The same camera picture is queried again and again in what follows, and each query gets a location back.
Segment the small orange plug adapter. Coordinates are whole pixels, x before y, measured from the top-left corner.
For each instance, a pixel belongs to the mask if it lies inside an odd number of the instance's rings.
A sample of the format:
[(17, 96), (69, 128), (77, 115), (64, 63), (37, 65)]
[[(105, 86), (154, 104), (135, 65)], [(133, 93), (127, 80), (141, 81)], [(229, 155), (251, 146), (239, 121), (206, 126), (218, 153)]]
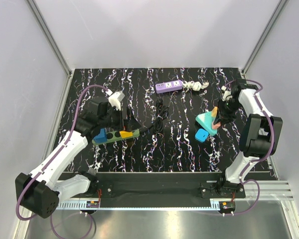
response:
[(213, 118), (216, 118), (218, 112), (218, 107), (214, 107), (213, 110), (211, 111), (211, 116)]

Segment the teal triangular power strip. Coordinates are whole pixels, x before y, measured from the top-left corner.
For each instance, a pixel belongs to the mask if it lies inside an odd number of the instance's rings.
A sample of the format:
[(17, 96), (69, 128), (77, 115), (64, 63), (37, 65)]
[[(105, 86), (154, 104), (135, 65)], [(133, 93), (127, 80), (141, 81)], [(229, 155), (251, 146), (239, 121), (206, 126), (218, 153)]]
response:
[(206, 130), (211, 136), (217, 134), (217, 130), (212, 128), (212, 123), (214, 122), (215, 117), (212, 116), (212, 111), (199, 114), (195, 120), (196, 122)]

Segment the yellow cube socket adapter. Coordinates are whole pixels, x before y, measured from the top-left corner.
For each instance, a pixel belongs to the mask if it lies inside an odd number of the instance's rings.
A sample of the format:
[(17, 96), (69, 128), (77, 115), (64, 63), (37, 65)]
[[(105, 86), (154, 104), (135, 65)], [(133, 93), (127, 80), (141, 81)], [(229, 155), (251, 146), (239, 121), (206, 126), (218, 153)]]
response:
[(133, 136), (133, 132), (129, 131), (120, 131), (121, 138), (129, 138)]

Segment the green power strip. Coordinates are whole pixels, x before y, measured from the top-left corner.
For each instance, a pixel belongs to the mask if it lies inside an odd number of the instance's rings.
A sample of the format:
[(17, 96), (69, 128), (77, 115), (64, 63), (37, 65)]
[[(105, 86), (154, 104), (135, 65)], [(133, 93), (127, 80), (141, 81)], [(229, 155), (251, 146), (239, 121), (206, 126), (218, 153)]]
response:
[(116, 142), (116, 141), (121, 141), (121, 140), (126, 140), (126, 139), (130, 139), (130, 138), (138, 137), (140, 135), (140, 130), (139, 129), (133, 130), (132, 132), (133, 132), (133, 136), (132, 137), (121, 138), (120, 131), (109, 131), (109, 132), (106, 131), (107, 142), (104, 143), (104, 144), (112, 143), (112, 142)]

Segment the blue cube socket adapter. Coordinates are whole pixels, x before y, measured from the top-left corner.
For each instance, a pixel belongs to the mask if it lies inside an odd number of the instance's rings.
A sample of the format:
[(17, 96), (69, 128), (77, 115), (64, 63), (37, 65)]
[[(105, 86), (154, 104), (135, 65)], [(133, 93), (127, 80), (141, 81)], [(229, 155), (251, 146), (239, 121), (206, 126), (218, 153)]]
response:
[(106, 129), (100, 129), (100, 133), (93, 138), (94, 144), (103, 144), (107, 142), (107, 134)]

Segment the pink plug adapter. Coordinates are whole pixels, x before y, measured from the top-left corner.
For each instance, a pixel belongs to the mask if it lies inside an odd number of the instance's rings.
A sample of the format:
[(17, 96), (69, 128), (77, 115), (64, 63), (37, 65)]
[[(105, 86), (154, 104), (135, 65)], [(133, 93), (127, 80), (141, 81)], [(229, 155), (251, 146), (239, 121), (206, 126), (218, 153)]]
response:
[(212, 124), (212, 129), (217, 130), (221, 126), (221, 123)]

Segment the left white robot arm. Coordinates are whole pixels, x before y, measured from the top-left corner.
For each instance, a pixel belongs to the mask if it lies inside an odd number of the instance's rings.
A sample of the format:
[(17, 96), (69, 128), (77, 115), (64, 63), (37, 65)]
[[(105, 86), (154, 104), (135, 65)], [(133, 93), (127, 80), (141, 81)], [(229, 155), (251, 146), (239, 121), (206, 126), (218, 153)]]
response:
[(15, 179), (16, 215), (24, 221), (19, 208), (24, 207), (44, 219), (50, 217), (58, 204), (78, 194), (93, 197), (98, 191), (98, 179), (93, 171), (79, 172), (58, 182), (69, 163), (86, 148), (102, 129), (112, 128), (113, 139), (126, 139), (138, 132), (140, 124), (130, 107), (127, 117), (110, 102), (90, 103), (82, 112), (76, 110), (71, 129), (51, 154), (29, 174)]

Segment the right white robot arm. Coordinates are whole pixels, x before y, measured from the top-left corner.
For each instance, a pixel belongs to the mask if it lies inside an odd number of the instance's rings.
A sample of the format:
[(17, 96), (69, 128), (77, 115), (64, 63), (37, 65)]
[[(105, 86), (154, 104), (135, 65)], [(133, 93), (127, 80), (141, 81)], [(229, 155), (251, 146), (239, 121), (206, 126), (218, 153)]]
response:
[(283, 120), (265, 107), (260, 98), (262, 89), (260, 83), (244, 79), (230, 81), (221, 87), (222, 98), (217, 109), (212, 111), (212, 129), (233, 122), (239, 108), (243, 108), (247, 115), (240, 134), (239, 153), (216, 183), (216, 191), (221, 197), (238, 192), (251, 169), (276, 152)]

